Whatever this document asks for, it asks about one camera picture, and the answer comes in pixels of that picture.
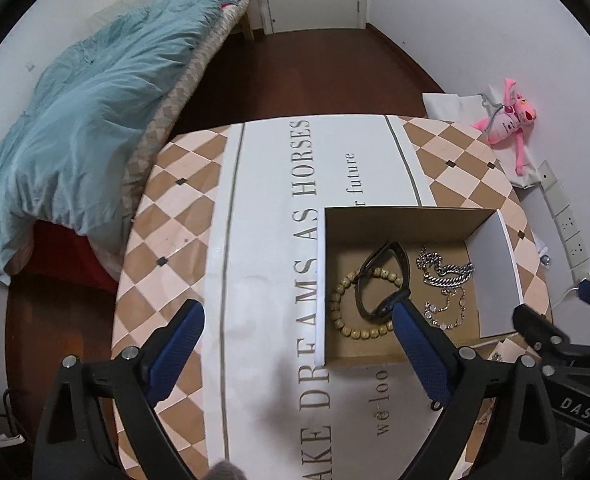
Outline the black wristband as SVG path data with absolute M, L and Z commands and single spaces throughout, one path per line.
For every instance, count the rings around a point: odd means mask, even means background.
M 396 304 L 410 299 L 410 278 L 409 257 L 402 244 L 388 240 L 371 252 L 353 280 L 356 307 L 361 318 L 373 324 L 387 323 Z M 380 286 L 379 292 L 386 292 L 377 304 L 369 304 L 363 299 L 365 288 L 372 282 Z

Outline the white cardboard box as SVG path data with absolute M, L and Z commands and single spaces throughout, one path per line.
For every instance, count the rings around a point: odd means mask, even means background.
M 394 335 L 353 339 L 341 333 L 368 330 L 361 318 L 355 289 L 338 290 L 371 252 L 388 240 L 402 244 L 409 257 L 411 301 L 423 312 L 434 306 L 433 320 L 448 325 L 455 344 L 477 344 L 512 330 L 511 312 L 523 304 L 524 280 L 516 262 L 509 231 L 498 210 L 440 207 L 327 208 L 319 227 L 317 327 L 315 362 L 318 365 L 358 366 L 405 361 Z M 471 263 L 473 272 L 451 297 L 427 284 L 417 266 L 421 250 L 435 252 L 444 263 Z M 377 304 L 386 292 L 372 282 L 363 299 Z

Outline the checkered printed tablecloth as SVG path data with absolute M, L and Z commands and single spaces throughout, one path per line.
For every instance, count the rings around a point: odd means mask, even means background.
M 122 266 L 112 348 L 142 346 L 185 300 L 205 327 L 161 426 L 197 477 L 397 479 L 437 413 L 407 361 L 315 362 L 327 208 L 498 210 L 524 301 L 545 312 L 526 216 L 485 136 L 385 115 L 301 116 L 177 136 L 146 182 Z

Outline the pink panther plush toy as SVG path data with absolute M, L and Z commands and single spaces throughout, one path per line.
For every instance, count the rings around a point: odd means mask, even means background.
M 491 146 L 512 139 L 516 147 L 516 174 L 524 176 L 525 138 L 537 118 L 536 108 L 516 90 L 516 81 L 504 78 L 504 100 L 493 114 L 473 125 L 484 132 Z

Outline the teal duvet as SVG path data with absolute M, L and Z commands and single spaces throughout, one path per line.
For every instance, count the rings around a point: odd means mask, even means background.
M 43 221 L 86 238 L 117 270 L 169 94 L 247 0 L 154 0 L 67 48 L 0 143 L 0 282 L 29 262 Z

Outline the white cloth covered stool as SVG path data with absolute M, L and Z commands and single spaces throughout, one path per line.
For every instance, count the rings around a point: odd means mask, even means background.
M 494 100 L 497 92 L 493 87 L 487 89 L 482 96 L 458 96 L 450 93 L 426 93 L 422 94 L 426 117 L 429 119 L 446 120 L 446 122 L 460 122 L 462 125 L 472 126 L 474 122 L 490 117 L 495 105 L 487 100 L 487 96 Z M 501 163 L 509 181 L 515 188 L 530 188 L 542 182 L 536 167 L 524 153 L 523 176 L 519 176 L 514 169 L 516 166 L 516 144 L 512 140 L 505 140 L 496 144 L 493 151 Z

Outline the bed with patterned mattress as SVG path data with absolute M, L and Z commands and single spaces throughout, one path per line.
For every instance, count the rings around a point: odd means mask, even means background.
M 102 27 L 130 10 L 143 9 L 155 0 L 116 0 L 107 8 L 91 15 L 86 20 L 90 32 L 97 32 Z M 205 39 L 196 47 L 190 63 L 184 67 L 175 86 L 161 100 L 155 114 L 144 130 L 142 139 L 127 162 L 124 179 L 122 179 L 122 203 L 126 208 L 128 220 L 132 221 L 142 200 L 144 186 L 150 177 L 155 158 L 169 139 L 181 110 L 193 96 L 201 81 L 206 67 L 220 50 L 231 32 L 244 32 L 252 36 L 247 9 L 251 0 L 232 0 L 223 7 L 220 18 Z

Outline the white wall power strip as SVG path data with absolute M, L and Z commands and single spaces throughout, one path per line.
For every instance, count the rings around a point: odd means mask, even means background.
M 550 216 L 562 242 L 573 281 L 579 283 L 590 280 L 590 258 L 561 181 L 557 178 L 549 162 L 542 162 L 537 171 L 542 193 L 544 193 Z

